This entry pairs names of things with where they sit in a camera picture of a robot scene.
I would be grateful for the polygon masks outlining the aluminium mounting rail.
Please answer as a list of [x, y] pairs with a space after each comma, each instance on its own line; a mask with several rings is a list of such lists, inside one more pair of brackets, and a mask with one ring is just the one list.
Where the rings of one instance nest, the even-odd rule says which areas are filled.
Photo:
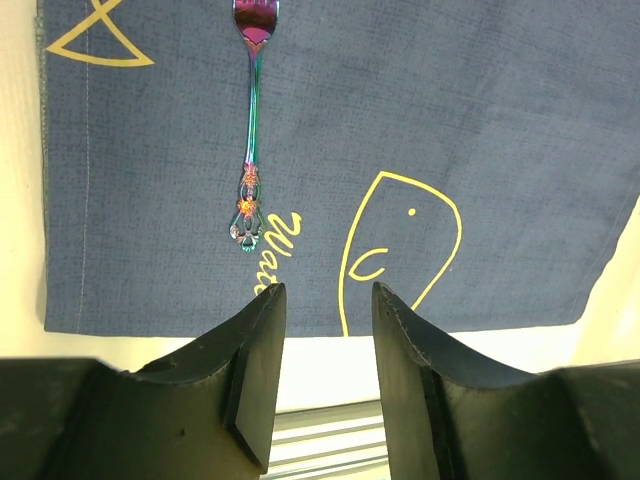
[[378, 400], [276, 415], [264, 479], [389, 479]]

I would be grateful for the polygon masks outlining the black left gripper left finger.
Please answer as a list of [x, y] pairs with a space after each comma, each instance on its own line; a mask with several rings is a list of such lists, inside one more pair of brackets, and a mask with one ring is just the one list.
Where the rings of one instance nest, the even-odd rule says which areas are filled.
[[257, 479], [269, 464], [287, 295], [136, 372], [91, 358], [1, 363], [5, 479]]

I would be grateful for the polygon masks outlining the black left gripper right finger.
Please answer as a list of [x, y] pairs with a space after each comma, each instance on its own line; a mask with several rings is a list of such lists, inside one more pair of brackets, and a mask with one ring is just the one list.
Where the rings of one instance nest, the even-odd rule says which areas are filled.
[[372, 325], [395, 479], [635, 479], [639, 365], [531, 374], [372, 287]]

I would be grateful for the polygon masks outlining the iridescent purple fork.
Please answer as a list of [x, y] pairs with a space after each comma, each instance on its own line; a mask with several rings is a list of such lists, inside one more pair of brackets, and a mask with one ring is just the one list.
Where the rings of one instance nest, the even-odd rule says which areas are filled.
[[258, 118], [262, 54], [273, 36], [280, 13], [280, 2], [250, 0], [232, 2], [237, 31], [247, 47], [249, 58], [249, 107], [245, 157], [237, 188], [236, 211], [229, 226], [231, 238], [245, 252], [252, 252], [262, 237], [262, 187], [258, 167]]

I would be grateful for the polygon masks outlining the blue fish placemat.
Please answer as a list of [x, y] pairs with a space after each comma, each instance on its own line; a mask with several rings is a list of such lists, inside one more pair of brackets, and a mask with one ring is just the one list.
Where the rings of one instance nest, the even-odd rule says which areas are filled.
[[576, 322], [639, 195], [635, 1], [284, 1], [262, 238], [231, 238], [248, 55], [228, 1], [43, 1], [45, 328], [197, 336], [271, 283], [295, 337], [387, 284], [450, 332]]

